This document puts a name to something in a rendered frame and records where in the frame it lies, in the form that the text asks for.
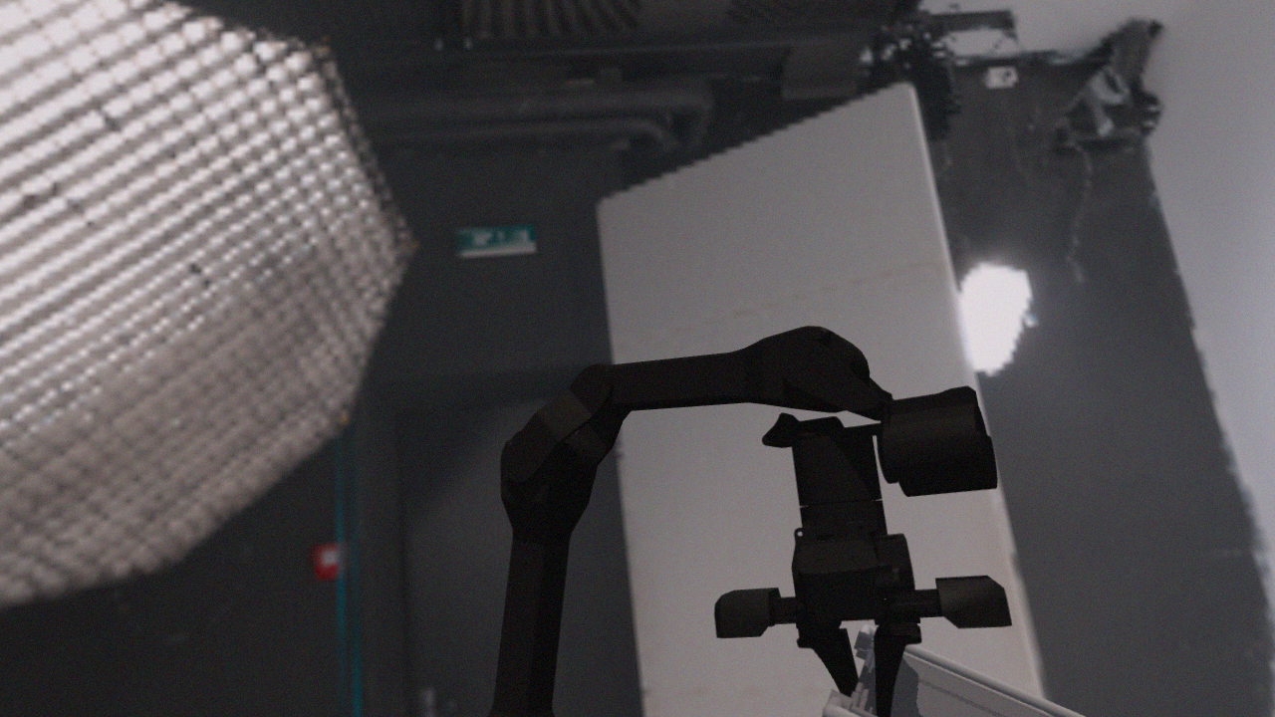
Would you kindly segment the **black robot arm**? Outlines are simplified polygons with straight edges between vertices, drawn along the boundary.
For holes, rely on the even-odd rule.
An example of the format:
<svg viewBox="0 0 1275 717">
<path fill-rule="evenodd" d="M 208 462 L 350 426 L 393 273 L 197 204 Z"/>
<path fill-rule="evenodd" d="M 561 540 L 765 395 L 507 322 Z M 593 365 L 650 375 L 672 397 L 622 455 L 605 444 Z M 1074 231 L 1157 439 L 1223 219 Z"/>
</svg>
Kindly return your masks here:
<svg viewBox="0 0 1275 717">
<path fill-rule="evenodd" d="M 513 550 L 487 717 L 555 717 L 571 532 L 623 418 L 746 402 L 881 420 L 847 427 L 836 416 L 779 415 L 762 444 L 792 447 L 799 506 L 880 500 L 878 462 L 905 496 L 997 487 L 994 447 L 973 387 L 892 401 L 870 378 L 864 353 L 822 327 L 776 333 L 734 353 L 592 364 L 504 447 L 501 498 Z M 885 596 L 915 589 L 904 535 L 871 538 L 864 522 L 852 522 L 847 538 L 817 541 L 806 527 L 794 531 L 794 542 L 796 603 L 808 623 L 876 620 L 887 615 Z"/>
</svg>

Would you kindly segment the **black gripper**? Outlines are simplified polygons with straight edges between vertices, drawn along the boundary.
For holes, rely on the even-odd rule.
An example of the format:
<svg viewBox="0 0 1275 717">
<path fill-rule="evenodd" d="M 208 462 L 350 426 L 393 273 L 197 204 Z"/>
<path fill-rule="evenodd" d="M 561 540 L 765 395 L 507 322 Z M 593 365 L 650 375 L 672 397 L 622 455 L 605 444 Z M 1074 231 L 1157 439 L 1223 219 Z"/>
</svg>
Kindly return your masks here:
<svg viewBox="0 0 1275 717">
<path fill-rule="evenodd" d="M 847 538 L 847 523 L 864 522 L 871 538 L 887 535 L 884 501 L 849 501 L 799 508 L 802 527 L 813 527 L 817 541 Z M 875 543 L 875 542 L 873 542 Z M 936 578 L 936 589 L 914 589 L 885 596 L 887 615 L 876 617 L 876 716 L 892 714 L 892 689 L 898 665 L 908 644 L 921 643 L 921 617 L 947 617 L 958 629 L 1012 625 L 1009 600 L 1000 583 L 988 575 Z M 720 595 L 714 605 L 718 638 L 760 638 L 775 623 L 796 623 L 797 644 L 815 649 L 833 674 L 839 691 L 852 697 L 858 685 L 856 657 L 841 621 L 808 623 L 803 603 L 782 597 L 779 589 L 736 589 Z"/>
</svg>

